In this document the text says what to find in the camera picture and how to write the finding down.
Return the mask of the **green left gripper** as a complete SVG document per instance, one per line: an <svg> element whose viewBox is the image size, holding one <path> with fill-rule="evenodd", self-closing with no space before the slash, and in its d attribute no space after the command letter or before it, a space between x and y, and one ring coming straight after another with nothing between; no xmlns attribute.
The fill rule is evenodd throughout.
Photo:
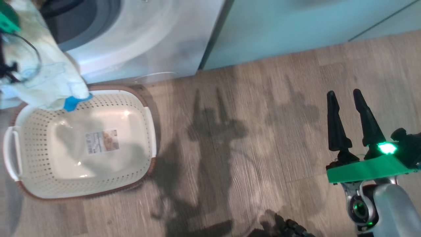
<svg viewBox="0 0 421 237"><path fill-rule="evenodd" d="M9 34L21 31L18 14L6 2L0 2L0 28L1 32Z"/></svg>

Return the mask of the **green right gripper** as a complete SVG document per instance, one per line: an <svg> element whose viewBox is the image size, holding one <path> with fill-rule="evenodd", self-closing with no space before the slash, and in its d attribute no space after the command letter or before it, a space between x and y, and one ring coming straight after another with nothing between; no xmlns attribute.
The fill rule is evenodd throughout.
<svg viewBox="0 0 421 237"><path fill-rule="evenodd" d="M362 124L363 146L381 144L386 141L377 120L367 105L361 90L354 89L353 97ZM340 106L334 91L327 93L328 148L331 151L348 152L352 141L347 138L339 115ZM420 167L406 167L394 154L350 163L338 167L327 166L329 183L352 183L390 176L399 176L420 171Z"/></svg>

